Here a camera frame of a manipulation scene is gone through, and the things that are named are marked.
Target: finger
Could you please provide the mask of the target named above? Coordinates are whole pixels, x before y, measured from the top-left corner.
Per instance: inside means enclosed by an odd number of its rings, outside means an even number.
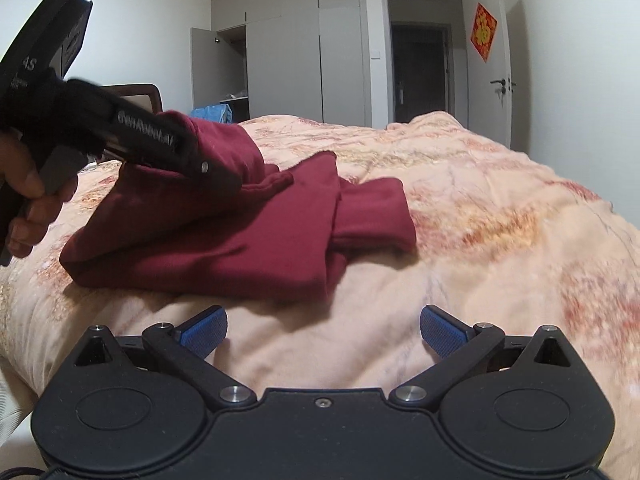
[[[44,184],[38,176],[29,150],[14,136],[0,133],[0,176],[27,198],[44,195]]]
[[[63,186],[58,190],[57,195],[60,197],[62,202],[66,203],[74,197],[76,190],[78,190],[78,176],[74,175],[63,184]]]
[[[24,218],[14,218],[9,229],[9,244],[19,242],[24,245],[36,245],[47,234],[49,226],[27,222]]]
[[[26,219],[34,224],[49,225],[58,218],[61,209],[62,200],[59,196],[43,196],[29,204]]]
[[[12,240],[6,246],[8,251],[16,258],[26,258],[33,251],[33,246],[21,244]]]

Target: red decoration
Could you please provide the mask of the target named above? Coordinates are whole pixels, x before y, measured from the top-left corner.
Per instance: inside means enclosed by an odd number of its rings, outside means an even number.
[[[498,20],[496,20],[488,10],[486,10],[481,4],[478,4],[476,9],[476,17],[474,19],[474,28],[471,31],[471,43],[478,51],[478,54],[486,60],[489,59],[489,53],[491,52],[491,45],[494,42],[495,29],[498,27]]]

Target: peach comforter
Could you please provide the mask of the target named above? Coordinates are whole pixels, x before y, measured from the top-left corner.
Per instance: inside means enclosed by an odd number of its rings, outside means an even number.
[[[110,162],[81,175],[78,193],[33,255],[0,275],[0,353],[39,393],[84,329],[138,334],[178,324],[212,303],[228,311],[228,339],[209,359],[258,392],[267,386],[389,391],[433,363],[420,339],[427,303],[467,324],[530,335],[556,324],[616,412],[602,464],[640,479],[640,240],[611,205],[521,153],[476,136],[443,112],[386,130],[269,116],[243,125],[281,168],[319,150],[354,182],[402,180],[418,254],[353,262],[330,304],[89,290],[58,255],[117,178]]]

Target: folded garment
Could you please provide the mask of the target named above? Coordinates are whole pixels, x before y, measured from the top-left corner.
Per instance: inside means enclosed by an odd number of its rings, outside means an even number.
[[[233,111],[231,110],[231,106],[228,104],[209,105],[202,108],[195,108],[191,111],[189,117],[206,119],[207,121],[214,121],[215,123],[223,124],[231,124],[234,121]]]
[[[198,137],[205,157],[242,178],[240,192],[220,198],[180,174],[123,164],[60,254],[79,285],[325,300],[353,251],[414,249],[398,179],[347,182],[332,152],[280,171],[240,126],[165,116]]]

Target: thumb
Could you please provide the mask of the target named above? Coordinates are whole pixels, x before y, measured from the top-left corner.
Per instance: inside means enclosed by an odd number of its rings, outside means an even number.
[[[0,177],[27,198],[44,195],[44,184],[27,147],[11,134],[0,133]]]

